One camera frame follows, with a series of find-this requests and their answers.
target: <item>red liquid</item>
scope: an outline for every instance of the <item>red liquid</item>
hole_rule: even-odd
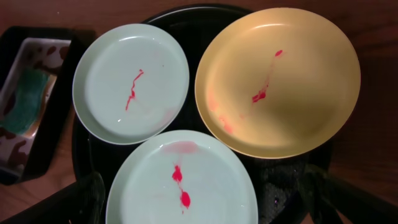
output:
[[[189,208],[189,205],[191,204],[191,198],[189,197],[189,194],[185,192],[180,184],[182,181],[182,173],[181,173],[181,167],[176,165],[174,166],[174,173],[172,175],[172,178],[176,183],[178,184],[179,189],[181,190],[181,196],[180,196],[180,201],[181,205],[183,205],[185,208]]]
[[[191,204],[191,199],[189,197],[189,194],[186,193],[181,189],[181,197],[180,197],[182,205],[188,209],[189,205]]]
[[[180,184],[181,180],[182,180],[182,173],[181,173],[181,169],[178,165],[174,166],[174,173],[173,173],[173,180],[176,181],[176,183]]]
[[[267,96],[266,92],[267,92],[267,89],[269,86],[269,77],[272,75],[272,72],[274,71],[275,58],[282,56],[282,53],[283,53],[283,50],[278,50],[275,53],[275,57],[272,59],[271,65],[269,67],[268,77],[266,78],[266,81],[264,82],[261,90],[259,90],[259,92],[256,95],[252,96],[252,98],[251,98],[251,108],[250,108],[250,112],[248,115],[251,114],[253,104],[257,103],[259,100],[264,99]],[[245,117],[245,115],[243,115],[243,114],[240,114],[239,116],[241,117],[241,119],[244,119],[244,117]]]
[[[133,100],[136,98],[136,92],[134,92],[134,87],[136,87],[136,80],[139,77],[141,77],[141,75],[143,75],[143,74],[144,74],[144,71],[142,71],[142,69],[140,69],[138,76],[132,81],[131,95],[129,96],[129,99],[127,100],[126,111],[129,109],[130,100]]]

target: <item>black tray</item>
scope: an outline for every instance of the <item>black tray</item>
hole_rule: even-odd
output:
[[[201,120],[195,103],[196,70],[201,56],[216,35],[227,25],[249,13],[251,11],[239,7],[201,4],[172,9],[143,22],[157,26],[171,34],[184,50],[190,69],[187,99],[181,112],[164,132],[190,129],[211,135]],[[90,135],[76,117],[72,141],[73,167],[76,178],[79,180],[94,170],[99,172],[104,180],[106,195],[109,194],[112,181],[121,164],[139,145],[115,146],[100,141]],[[300,223],[307,211],[296,191],[295,180],[301,176],[304,165],[308,162],[327,169],[330,155],[330,141],[318,149],[314,149],[311,153],[289,159],[265,160],[237,154],[253,182],[259,204],[260,223],[269,223],[270,217],[272,217],[273,224]],[[278,189],[276,191],[271,189],[266,195],[264,191],[267,192],[266,189],[269,189],[267,184],[271,182]]]

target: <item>plate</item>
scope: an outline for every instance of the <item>plate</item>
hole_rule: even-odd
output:
[[[113,181],[106,223],[258,223],[251,180],[215,138],[171,131],[141,144]]]
[[[73,80],[73,103],[91,134],[134,144],[173,121],[188,84],[178,42],[157,27],[129,24],[105,33],[85,52]]]
[[[355,50],[333,23],[276,8],[225,28],[201,58],[195,97],[208,129],[231,149],[276,159],[330,139],[359,95]]]

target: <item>yellow plate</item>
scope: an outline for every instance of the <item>yellow plate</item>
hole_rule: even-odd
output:
[[[208,129],[231,149],[290,157],[330,139],[354,109],[355,50],[327,19],[301,9],[258,11],[206,49],[195,96]]]

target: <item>plate rim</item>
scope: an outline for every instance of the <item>plate rim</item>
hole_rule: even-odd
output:
[[[154,136],[153,138],[150,138],[148,141],[142,143],[140,146],[138,146],[132,153],[130,153],[130,155],[126,158],[126,160],[123,162],[122,166],[119,168],[118,172],[115,175],[115,178],[112,181],[112,186],[109,190],[109,194],[108,194],[108,198],[107,198],[107,202],[106,202],[106,210],[105,210],[105,224],[108,223],[108,211],[109,211],[109,203],[110,203],[110,198],[113,194],[113,189],[114,189],[114,185],[116,180],[118,180],[118,178],[120,179],[120,173],[122,171],[122,169],[126,169],[125,167],[127,166],[127,163],[129,163],[129,161],[132,160],[132,158],[134,158],[134,155],[137,153],[140,153],[141,151],[145,151],[147,149],[147,145],[151,144],[152,141],[156,141],[158,138],[174,138],[174,139],[178,139],[179,136],[181,135],[191,135],[191,136],[199,136],[199,137],[192,137],[192,138],[206,138],[209,141],[213,141],[216,142],[216,144],[219,144],[222,151],[225,151],[225,153],[231,155],[231,159],[234,160],[234,164],[238,164],[238,169],[241,170],[242,175],[239,175],[239,177],[241,177],[241,179],[244,179],[245,182],[245,189],[247,189],[248,191],[248,197],[250,202],[253,202],[253,204],[251,204],[252,206],[254,206],[254,213],[255,213],[255,220],[256,222],[253,224],[257,224],[259,217],[258,217],[258,204],[257,204],[257,197],[256,197],[256,192],[254,190],[254,186],[253,186],[253,182],[251,181],[251,178],[249,176],[248,171],[246,170],[246,168],[243,166],[243,163],[241,162],[241,160],[237,157],[237,155],[228,147],[226,146],[224,143],[222,143],[220,140],[214,138],[213,136],[210,136],[208,134],[205,133],[201,133],[199,131],[192,131],[192,130],[184,130],[184,129],[179,129],[179,130],[175,130],[175,131],[168,131],[162,134],[158,134],[156,136]]]

